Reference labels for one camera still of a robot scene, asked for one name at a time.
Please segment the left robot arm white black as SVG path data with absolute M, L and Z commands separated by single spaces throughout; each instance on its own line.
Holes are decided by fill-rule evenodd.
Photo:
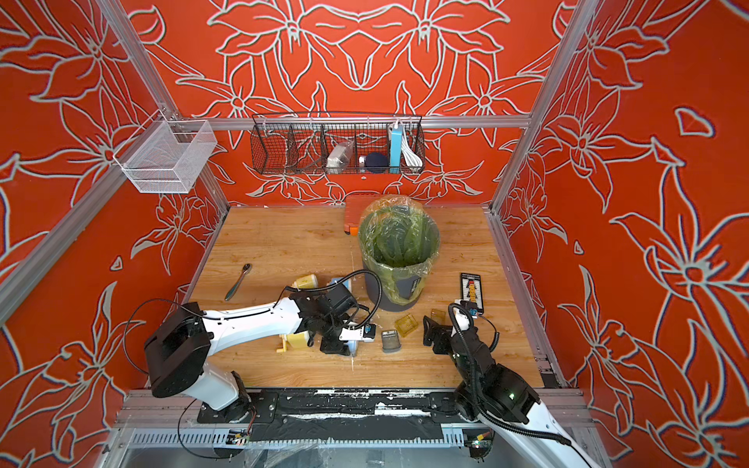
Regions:
M 257 413 L 238 372 L 212 365 L 210 357 L 232 347 L 275 335 L 304 336 L 307 346 L 349 356 L 352 345 L 375 333 L 371 321 L 383 297 L 382 280 L 369 269 L 356 272 L 374 281 L 374 303 L 364 306 L 347 287 L 351 274 L 328 286 L 286 287 L 274 302 L 232 310 L 203 309 L 196 302 L 175 305 L 144 343 L 150 392 L 157 399 L 187 395 L 202 403 L 212 422 L 242 422 Z

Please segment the blue sharpener back row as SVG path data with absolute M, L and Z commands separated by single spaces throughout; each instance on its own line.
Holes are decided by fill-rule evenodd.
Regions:
M 353 291 L 352 279 L 351 278 L 345 279 L 343 277 L 335 277 L 335 278 L 332 278 L 330 280 L 330 282 L 328 283 L 328 285 L 332 286 L 332 285 L 339 284 L 339 283 L 343 284 L 343 286 L 345 286 L 345 288 L 347 288 L 347 290 L 349 290 L 349 292 Z

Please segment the yellow sharpener back row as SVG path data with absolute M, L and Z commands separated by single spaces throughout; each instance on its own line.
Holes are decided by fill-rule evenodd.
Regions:
M 315 289 L 319 287 L 319 280 L 316 274 L 308 274 L 296 279 L 292 287 L 300 290 Z

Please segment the yellow sharpener front row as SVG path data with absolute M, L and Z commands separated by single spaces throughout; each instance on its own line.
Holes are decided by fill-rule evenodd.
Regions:
M 290 349 L 303 349 L 314 345 L 314 336 L 310 331 L 279 335 L 279 339 L 281 339 L 281 346 L 276 350 L 277 353 L 286 353 Z

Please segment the yellow clear shavings tray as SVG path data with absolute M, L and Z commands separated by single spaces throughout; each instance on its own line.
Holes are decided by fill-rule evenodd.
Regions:
M 395 321 L 395 329 L 401 337 L 407 337 L 419 328 L 417 319 L 412 314 L 407 314 Z

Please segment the light blue sharpener front row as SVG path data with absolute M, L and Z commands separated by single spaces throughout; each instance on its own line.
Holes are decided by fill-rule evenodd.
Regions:
M 357 341 L 355 341 L 355 340 L 350 340 L 350 341 L 349 341 L 349 342 L 347 343 L 347 349 L 348 349 L 348 354 L 349 354 L 349 356 L 350 356 L 350 357 L 355 357 L 355 356 L 356 356 L 356 354 L 357 354 L 357 349 L 358 349 L 358 342 L 357 342 Z

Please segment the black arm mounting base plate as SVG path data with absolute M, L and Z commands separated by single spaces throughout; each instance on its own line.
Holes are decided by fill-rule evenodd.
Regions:
M 197 422 L 246 429 L 250 439 L 436 435 L 441 424 L 478 424 L 456 414 L 454 391 L 376 388 L 252 388 L 250 407 L 230 419 L 202 403 Z

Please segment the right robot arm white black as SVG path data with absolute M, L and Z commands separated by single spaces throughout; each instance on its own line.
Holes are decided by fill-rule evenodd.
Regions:
M 598 467 L 600 464 L 552 415 L 540 394 L 514 370 L 499 364 L 493 350 L 499 332 L 486 344 L 475 316 L 460 303 L 448 305 L 443 325 L 429 316 L 423 323 L 423 344 L 452 359 L 461 384 L 454 390 L 456 414 L 480 422 L 489 433 L 536 467 Z

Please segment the yellow sharpener row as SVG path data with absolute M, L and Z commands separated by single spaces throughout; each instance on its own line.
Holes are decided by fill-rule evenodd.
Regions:
M 303 349 L 314 345 L 314 336 L 310 331 L 279 335 L 279 339 L 281 339 L 281 346 L 276 350 L 277 353 L 286 353 L 290 349 Z
M 315 289 L 319 287 L 319 280 L 316 274 L 308 274 L 296 279 L 292 287 L 300 290 Z

